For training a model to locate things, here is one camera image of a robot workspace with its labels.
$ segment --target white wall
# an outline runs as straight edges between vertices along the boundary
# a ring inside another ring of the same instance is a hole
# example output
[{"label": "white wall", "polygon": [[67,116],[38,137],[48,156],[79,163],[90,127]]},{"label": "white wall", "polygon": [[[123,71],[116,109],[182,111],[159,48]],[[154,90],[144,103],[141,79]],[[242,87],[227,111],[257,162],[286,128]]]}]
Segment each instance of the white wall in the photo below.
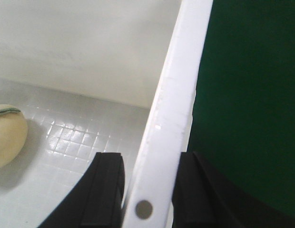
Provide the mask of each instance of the white wall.
[{"label": "white wall", "polygon": [[0,77],[150,107],[180,0],[0,0]]}]

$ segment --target yellow ball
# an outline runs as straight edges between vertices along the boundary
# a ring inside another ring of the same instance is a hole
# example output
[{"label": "yellow ball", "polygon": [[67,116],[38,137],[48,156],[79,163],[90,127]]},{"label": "yellow ball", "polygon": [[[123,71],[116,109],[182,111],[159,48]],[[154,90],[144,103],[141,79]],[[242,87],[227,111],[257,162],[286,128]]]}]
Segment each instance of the yellow ball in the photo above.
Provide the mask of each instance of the yellow ball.
[{"label": "yellow ball", "polygon": [[21,151],[27,138],[28,126],[22,112],[8,104],[0,104],[0,168]]}]

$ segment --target white tile floor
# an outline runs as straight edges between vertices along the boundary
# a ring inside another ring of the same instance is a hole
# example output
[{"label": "white tile floor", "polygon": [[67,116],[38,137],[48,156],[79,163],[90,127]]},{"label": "white tile floor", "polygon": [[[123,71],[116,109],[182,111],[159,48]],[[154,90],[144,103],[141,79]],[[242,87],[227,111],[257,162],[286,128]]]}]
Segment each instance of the white tile floor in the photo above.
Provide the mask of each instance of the white tile floor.
[{"label": "white tile floor", "polygon": [[24,148],[0,169],[0,228],[34,228],[81,178],[96,152],[120,152],[126,186],[149,110],[0,79],[0,104],[21,109]]}]

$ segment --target small square tile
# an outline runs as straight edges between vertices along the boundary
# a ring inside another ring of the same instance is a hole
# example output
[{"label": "small square tile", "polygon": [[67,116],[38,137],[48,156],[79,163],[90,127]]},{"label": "small square tile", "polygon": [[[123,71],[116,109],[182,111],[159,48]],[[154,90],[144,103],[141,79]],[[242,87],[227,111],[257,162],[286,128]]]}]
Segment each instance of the small square tile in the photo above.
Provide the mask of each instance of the small square tile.
[{"label": "small square tile", "polygon": [[55,151],[60,152],[60,153],[65,153],[68,145],[69,145],[69,141],[64,140],[64,139],[60,139],[58,141]]},{"label": "small square tile", "polygon": [[75,143],[82,143],[84,137],[84,132],[74,131],[71,141]]},{"label": "small square tile", "polygon": [[69,129],[75,129],[77,124],[77,118],[75,116],[67,115],[65,116],[65,127]]},{"label": "small square tile", "polygon": [[79,149],[80,149],[79,143],[70,142],[65,151],[65,154],[76,156],[78,154]]},{"label": "small square tile", "polygon": [[52,124],[43,122],[41,126],[45,129],[46,134],[49,135],[52,129]]},{"label": "small square tile", "polygon": [[64,117],[60,113],[54,113],[55,125],[65,127]]},{"label": "small square tile", "polygon": [[54,148],[56,148],[56,146],[57,146],[58,141],[59,141],[58,138],[48,136],[47,141],[46,141],[46,149],[54,150]]},{"label": "small square tile", "polygon": [[65,140],[70,140],[73,134],[73,130],[69,128],[64,128],[61,134],[61,138]]},{"label": "small square tile", "polygon": [[98,135],[95,143],[94,143],[94,147],[96,148],[96,150],[98,152],[103,152],[105,149],[106,144],[108,143],[108,136],[104,136],[104,135]]},{"label": "small square tile", "polygon": [[79,118],[75,129],[77,131],[85,132],[89,124],[88,119]]},{"label": "small square tile", "polygon": [[97,134],[94,134],[94,133],[85,133],[84,136],[83,136],[83,141],[82,143],[84,145],[87,145],[87,146],[93,146],[95,140],[96,140],[96,137],[97,137]]},{"label": "small square tile", "polygon": [[49,124],[54,124],[55,119],[47,113],[47,115],[45,116],[44,122]]},{"label": "small square tile", "polygon": [[56,138],[59,138],[62,135],[62,131],[63,131],[63,127],[53,125],[49,135],[53,136],[53,137],[56,137]]},{"label": "small square tile", "polygon": [[77,157],[88,160],[90,155],[91,147],[81,145]]}]

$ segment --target white surface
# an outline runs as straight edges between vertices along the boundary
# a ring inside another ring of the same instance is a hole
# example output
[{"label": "white surface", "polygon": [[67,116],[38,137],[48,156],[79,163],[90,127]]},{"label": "white surface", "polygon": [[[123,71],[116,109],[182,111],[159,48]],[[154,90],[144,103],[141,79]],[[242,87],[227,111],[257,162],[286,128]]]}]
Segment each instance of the white surface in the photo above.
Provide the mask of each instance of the white surface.
[{"label": "white surface", "polygon": [[166,228],[172,228],[173,221],[174,221],[174,207],[173,207],[173,204],[171,203],[170,208],[168,210]]},{"label": "white surface", "polygon": [[150,108],[179,0],[0,0],[0,77]]},{"label": "white surface", "polygon": [[0,79],[0,104],[21,109],[28,138],[0,169],[0,228],[35,228],[96,152],[120,152],[130,179],[148,110]]},{"label": "white surface", "polygon": [[[166,225],[211,7],[212,0],[182,1],[127,192],[123,228]],[[141,200],[153,205],[146,220],[136,216]]]}]

